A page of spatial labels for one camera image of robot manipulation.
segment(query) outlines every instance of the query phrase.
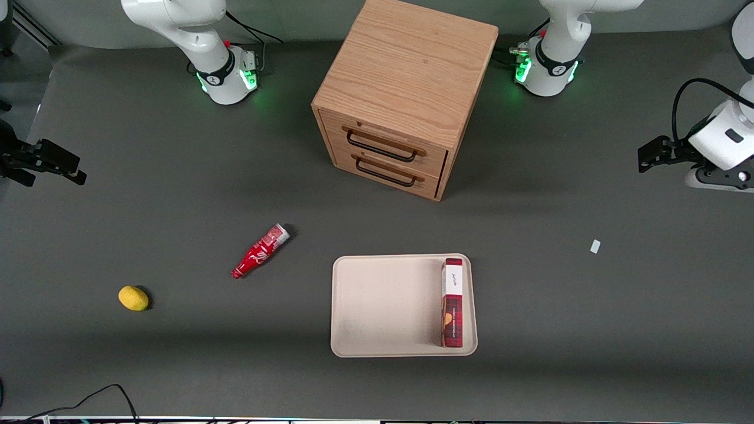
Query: black metal handle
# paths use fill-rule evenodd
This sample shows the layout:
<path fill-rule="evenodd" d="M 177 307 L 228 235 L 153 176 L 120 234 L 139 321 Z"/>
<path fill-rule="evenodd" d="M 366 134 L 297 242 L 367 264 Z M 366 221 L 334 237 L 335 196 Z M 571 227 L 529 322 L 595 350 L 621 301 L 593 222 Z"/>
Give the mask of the black metal handle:
<path fill-rule="evenodd" d="M 346 134 L 345 136 L 346 140 L 348 140 L 348 144 L 351 144 L 352 146 L 360 147 L 361 149 L 369 150 L 370 152 L 379 153 L 380 155 L 387 156 L 391 159 L 395 159 L 401 162 L 411 162 L 414 159 L 416 159 L 416 154 L 418 153 L 416 150 L 414 150 L 414 152 L 408 157 L 396 155 L 393 152 L 388 152 L 387 150 L 378 149 L 376 147 L 372 147 L 364 143 L 359 143 L 356 140 L 352 140 L 351 136 L 353 134 L 354 134 L 353 130 L 348 130 L 348 134 Z"/>
<path fill-rule="evenodd" d="M 382 178 L 383 180 L 390 181 L 393 184 L 397 184 L 399 186 L 404 186 L 404 187 L 410 187 L 410 186 L 413 186 L 414 183 L 416 182 L 416 177 L 413 177 L 411 179 L 411 183 L 406 183 L 405 181 L 397 180 L 393 177 L 388 177 L 387 175 L 382 175 L 379 172 L 375 172 L 370 169 L 361 167 L 359 166 L 360 163 L 361 163 L 361 158 L 356 158 L 356 169 L 358 169 L 359 171 L 364 172 L 365 174 L 369 174 L 373 177 Z"/>

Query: gray table surface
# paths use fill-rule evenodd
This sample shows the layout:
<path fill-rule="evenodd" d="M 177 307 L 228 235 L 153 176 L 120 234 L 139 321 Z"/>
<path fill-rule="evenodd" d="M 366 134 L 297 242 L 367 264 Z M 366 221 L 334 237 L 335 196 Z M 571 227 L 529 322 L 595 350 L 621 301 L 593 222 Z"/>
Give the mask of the gray table surface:
<path fill-rule="evenodd" d="M 3 185 L 4 415 L 117 382 L 142 415 L 754 420 L 754 197 L 636 171 L 683 81 L 746 81 L 724 28 L 595 35 L 550 99 L 492 64 L 441 203 L 330 164 L 309 103 L 338 47 L 270 45 L 227 107 L 177 49 L 55 54 L 31 138 L 89 180 Z M 681 128 L 722 98 L 690 89 Z M 233 280 L 276 222 L 297 236 Z M 336 258 L 448 252 L 472 259 L 475 354 L 330 351 Z M 126 284 L 155 308 L 120 306 Z M 80 412 L 127 409 L 114 392 Z"/>

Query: lemon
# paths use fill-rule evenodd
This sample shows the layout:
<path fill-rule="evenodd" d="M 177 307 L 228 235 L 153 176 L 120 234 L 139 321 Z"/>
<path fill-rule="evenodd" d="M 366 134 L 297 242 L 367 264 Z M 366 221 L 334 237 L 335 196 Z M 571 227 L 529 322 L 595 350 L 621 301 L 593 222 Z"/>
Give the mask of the lemon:
<path fill-rule="evenodd" d="M 138 287 L 125 286 L 118 292 L 118 300 L 132 311 L 143 311 L 149 306 L 149 298 Z"/>

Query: wood grain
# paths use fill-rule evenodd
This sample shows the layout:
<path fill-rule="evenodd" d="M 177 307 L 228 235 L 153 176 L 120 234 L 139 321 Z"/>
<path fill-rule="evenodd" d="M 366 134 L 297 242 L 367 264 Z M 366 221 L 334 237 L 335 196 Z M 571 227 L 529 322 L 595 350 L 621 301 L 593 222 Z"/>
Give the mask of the wood grain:
<path fill-rule="evenodd" d="M 344 171 L 356 174 L 359 177 L 368 178 L 378 183 L 386 184 L 390 187 L 403 190 L 404 192 L 419 195 L 423 198 L 436 200 L 434 194 L 437 191 L 437 184 L 439 182 L 437 177 L 396 167 L 393 164 L 385 163 L 381 158 L 366 153 L 354 153 L 348 150 L 333 149 L 333 154 L 336 159 L 336 167 Z M 411 187 L 404 187 L 398 184 L 393 184 L 385 179 L 366 174 L 356 168 L 356 158 L 362 158 L 362 167 L 378 172 L 386 177 L 395 178 L 405 183 L 409 183 L 412 178 L 415 177 L 416 181 Z"/>
<path fill-rule="evenodd" d="M 367 0 L 314 104 L 455 149 L 495 26 L 396 0 Z"/>
<path fill-rule="evenodd" d="M 406 167 L 410 170 L 430 174 L 438 178 L 440 177 L 440 172 L 443 169 L 443 162 L 445 161 L 446 150 L 427 144 L 420 145 L 412 140 L 395 137 L 394 135 L 387 134 L 383 131 L 375 131 L 368 126 L 359 125 L 359 122 L 356 122 L 353 119 L 338 116 L 337 114 L 328 113 L 326 111 L 321 111 L 320 117 L 322 119 L 322 125 L 327 132 L 330 149 L 352 150 L 354 152 L 367 153 L 369 150 L 361 149 L 348 142 L 348 129 L 351 129 L 355 131 L 351 135 L 351 139 L 358 143 L 363 143 L 403 157 L 409 157 L 413 152 L 417 152 L 411 162 L 398 161 L 397 159 L 390 158 L 386 155 L 372 153 L 373 155 L 377 155 L 382 161 L 394 164 L 398 167 Z"/>
<path fill-rule="evenodd" d="M 366 0 L 312 101 L 333 163 L 392 186 L 359 172 L 348 155 L 422 173 L 428 178 L 420 190 L 396 187 L 439 201 L 497 35 L 486 23 L 398 0 Z M 389 153 L 354 146 L 349 131 L 352 140 Z M 389 157 L 415 150 L 411 162 Z"/>

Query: wooden drawer cabinet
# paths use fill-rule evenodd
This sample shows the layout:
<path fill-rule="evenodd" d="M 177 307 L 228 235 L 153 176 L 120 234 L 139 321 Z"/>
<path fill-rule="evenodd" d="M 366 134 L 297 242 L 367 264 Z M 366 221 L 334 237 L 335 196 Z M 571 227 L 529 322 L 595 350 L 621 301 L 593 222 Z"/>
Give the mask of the wooden drawer cabinet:
<path fill-rule="evenodd" d="M 326 110 L 320 111 L 320 117 L 333 149 L 372 153 L 389 164 L 425 174 L 439 176 L 442 173 L 447 155 L 445 149 L 371 128 L 353 118 Z"/>
<path fill-rule="evenodd" d="M 434 198 L 438 177 L 389 164 L 381 158 L 366 153 L 335 150 L 335 166 L 378 183 L 387 184 L 404 192 Z"/>
<path fill-rule="evenodd" d="M 312 109 L 333 164 L 439 201 L 498 30 L 366 0 Z"/>

